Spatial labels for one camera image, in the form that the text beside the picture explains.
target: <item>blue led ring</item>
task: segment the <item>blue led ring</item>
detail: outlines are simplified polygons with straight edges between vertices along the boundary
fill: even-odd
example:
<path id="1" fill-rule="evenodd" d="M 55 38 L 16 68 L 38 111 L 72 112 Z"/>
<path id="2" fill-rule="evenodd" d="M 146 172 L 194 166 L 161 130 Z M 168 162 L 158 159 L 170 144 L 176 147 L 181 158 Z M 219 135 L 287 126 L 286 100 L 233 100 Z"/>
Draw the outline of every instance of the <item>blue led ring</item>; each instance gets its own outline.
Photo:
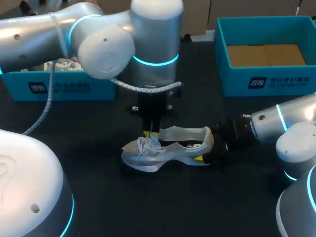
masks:
<path id="1" fill-rule="evenodd" d="M 294 181 L 297 180 L 297 179 L 294 179 L 293 177 L 289 176 L 286 172 L 285 172 L 285 175 L 286 175 L 289 179 L 291 179 L 291 180 L 294 180 Z"/>
<path id="2" fill-rule="evenodd" d="M 178 59 L 179 54 L 174 59 L 172 59 L 168 62 L 164 62 L 164 63 L 148 63 L 148 62 L 145 62 L 143 60 L 140 60 L 139 58 L 136 58 L 135 56 L 133 56 L 133 57 L 137 62 L 140 62 L 140 63 L 148 65 L 148 66 L 156 66 L 157 67 L 157 66 L 165 66 L 165 65 L 168 65 L 168 64 L 175 62 Z"/>
<path id="3" fill-rule="evenodd" d="M 68 34 L 68 44 L 71 46 L 71 35 L 73 34 L 74 28 L 76 27 L 77 24 L 79 24 L 79 22 L 83 21 L 84 19 L 90 18 L 92 16 L 101 16 L 98 14 L 91 14 L 91 15 L 87 15 L 87 16 L 83 16 L 82 18 L 80 18 L 79 20 L 77 20 L 73 26 L 71 26 L 70 30 L 69 30 L 69 34 Z"/>
<path id="4" fill-rule="evenodd" d="M 312 171 L 315 168 L 315 166 L 308 173 L 308 177 L 307 177 L 307 192 L 308 192 L 308 197 L 310 198 L 312 207 L 313 207 L 314 211 L 316 212 L 316 204 L 315 204 L 315 201 L 313 199 L 312 190 L 311 190 L 311 175 L 312 175 Z"/>
<path id="5" fill-rule="evenodd" d="M 277 109 L 278 115 L 280 116 L 280 119 L 281 119 L 283 128 L 284 128 L 285 131 L 287 131 L 287 127 L 286 127 L 286 124 L 285 124 L 285 122 L 284 122 L 284 118 L 283 118 L 283 115 L 282 115 L 282 113 L 281 113 L 280 106 L 279 106 L 279 105 L 276 105 L 276 109 Z"/>
<path id="6" fill-rule="evenodd" d="M 66 234 L 66 232 L 67 232 L 67 230 L 68 230 L 68 228 L 69 228 L 69 226 L 70 226 L 70 223 L 71 223 L 71 221 L 72 221 L 72 219 L 73 219 L 74 209 L 75 209 L 75 201 L 74 201 L 74 196 L 72 196 L 72 198 L 73 198 L 73 209 L 72 209 L 72 211 L 71 211 L 71 215 L 70 215 L 68 224 L 67 224 L 66 228 L 64 229 L 64 231 L 62 232 L 62 234 L 61 234 L 60 237 L 63 237 L 63 236 Z"/>

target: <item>screw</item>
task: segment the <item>screw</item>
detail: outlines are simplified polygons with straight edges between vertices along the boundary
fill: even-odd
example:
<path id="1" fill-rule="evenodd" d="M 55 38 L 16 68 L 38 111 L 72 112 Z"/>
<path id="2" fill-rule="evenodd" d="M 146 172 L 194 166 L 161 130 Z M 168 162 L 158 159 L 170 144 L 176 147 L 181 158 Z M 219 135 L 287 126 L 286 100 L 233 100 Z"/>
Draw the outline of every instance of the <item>screw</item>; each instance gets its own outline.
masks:
<path id="1" fill-rule="evenodd" d="M 259 119 L 259 120 L 264 120 L 264 119 L 265 119 L 265 116 L 264 116 L 264 115 L 260 115 L 258 119 Z"/>

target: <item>logo on box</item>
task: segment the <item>logo on box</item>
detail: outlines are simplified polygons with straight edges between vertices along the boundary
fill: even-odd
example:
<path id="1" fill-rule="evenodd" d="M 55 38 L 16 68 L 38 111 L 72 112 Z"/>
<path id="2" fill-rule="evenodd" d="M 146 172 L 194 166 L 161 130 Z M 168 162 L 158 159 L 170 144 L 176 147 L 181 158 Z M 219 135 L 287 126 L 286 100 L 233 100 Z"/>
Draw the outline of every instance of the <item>logo on box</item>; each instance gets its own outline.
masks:
<path id="1" fill-rule="evenodd" d="M 251 78 L 248 89 L 262 89 L 265 87 L 267 77 Z"/>
<path id="2" fill-rule="evenodd" d="M 47 90 L 43 82 L 29 82 L 28 84 L 33 94 L 47 94 Z"/>

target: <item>shoe sole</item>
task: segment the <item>shoe sole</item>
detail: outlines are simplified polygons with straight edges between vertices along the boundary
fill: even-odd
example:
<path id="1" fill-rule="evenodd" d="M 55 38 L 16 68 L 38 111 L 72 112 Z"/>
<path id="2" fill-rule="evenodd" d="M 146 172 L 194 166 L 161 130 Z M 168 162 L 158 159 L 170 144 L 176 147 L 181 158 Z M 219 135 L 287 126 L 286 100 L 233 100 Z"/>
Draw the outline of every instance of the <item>shoe sole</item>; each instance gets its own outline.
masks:
<path id="1" fill-rule="evenodd" d="M 209 164 L 205 164 L 202 162 L 198 162 L 198 161 L 194 161 L 194 158 L 191 157 L 186 157 L 186 158 L 178 158 L 178 159 L 174 159 L 177 161 L 180 161 L 186 165 L 192 165 L 192 166 L 207 166 Z M 144 171 L 144 172 L 156 172 L 158 171 L 165 163 L 168 162 L 168 160 L 166 161 L 162 161 L 159 164 L 156 165 L 152 165 L 152 166 L 137 166 L 137 165 L 132 165 L 132 164 L 128 164 L 127 162 L 123 161 L 125 164 L 127 164 L 128 166 L 140 170 L 140 171 Z"/>

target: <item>brown cardboard bottom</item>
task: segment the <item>brown cardboard bottom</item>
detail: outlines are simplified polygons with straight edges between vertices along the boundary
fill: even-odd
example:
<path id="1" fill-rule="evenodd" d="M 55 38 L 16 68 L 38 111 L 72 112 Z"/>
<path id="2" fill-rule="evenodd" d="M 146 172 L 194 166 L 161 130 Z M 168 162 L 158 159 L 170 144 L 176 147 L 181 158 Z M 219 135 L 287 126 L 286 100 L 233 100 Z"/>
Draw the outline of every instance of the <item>brown cardboard bottom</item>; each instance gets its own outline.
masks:
<path id="1" fill-rule="evenodd" d="M 233 67 L 305 66 L 297 44 L 227 46 Z"/>

